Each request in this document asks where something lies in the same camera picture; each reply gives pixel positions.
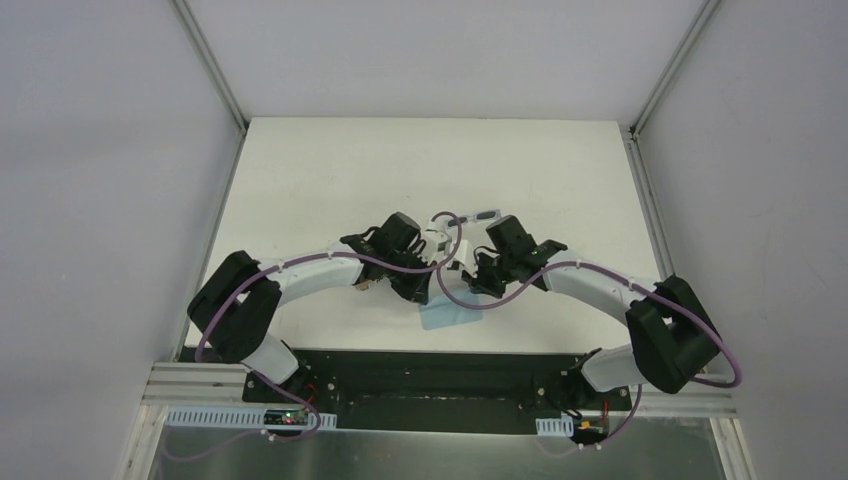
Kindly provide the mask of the light blue cleaning cloth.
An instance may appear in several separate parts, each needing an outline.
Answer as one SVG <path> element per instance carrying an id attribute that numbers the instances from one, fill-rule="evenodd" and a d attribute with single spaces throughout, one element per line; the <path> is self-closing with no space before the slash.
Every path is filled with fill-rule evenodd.
<path id="1" fill-rule="evenodd" d="M 443 329 L 482 320 L 484 312 L 469 309 L 441 295 L 419 307 L 420 324 L 423 330 Z"/>

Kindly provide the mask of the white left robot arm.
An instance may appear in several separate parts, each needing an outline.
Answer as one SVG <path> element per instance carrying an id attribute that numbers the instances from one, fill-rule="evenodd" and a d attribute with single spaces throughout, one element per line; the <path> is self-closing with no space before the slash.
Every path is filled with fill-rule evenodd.
<path id="1" fill-rule="evenodd" d="M 301 362 L 269 332 L 276 311 L 297 299 L 337 287 L 365 288 L 383 279 L 403 299 L 429 300 L 429 281 L 444 259 L 450 237 L 423 230 L 396 212 L 380 226 L 341 237 L 324 252 L 260 261 L 246 251 L 229 254 L 195 294 L 187 315 L 225 364 L 242 364 L 267 378 L 281 404 L 305 390 Z"/>

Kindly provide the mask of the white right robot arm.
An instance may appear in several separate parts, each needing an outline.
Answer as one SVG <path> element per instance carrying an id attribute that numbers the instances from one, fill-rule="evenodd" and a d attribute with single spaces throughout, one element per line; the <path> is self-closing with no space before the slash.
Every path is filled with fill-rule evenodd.
<path id="1" fill-rule="evenodd" d="M 563 373 L 561 389 L 576 407 L 593 409 L 608 391 L 630 385 L 675 394 L 720 354 L 720 337 L 685 280 L 644 285 L 564 243 L 536 242 L 512 215 L 486 233 L 491 246 L 473 254 L 474 272 L 461 275 L 473 293 L 503 299 L 513 283 L 535 287 L 579 300 L 626 327 L 629 344 L 593 350 Z"/>

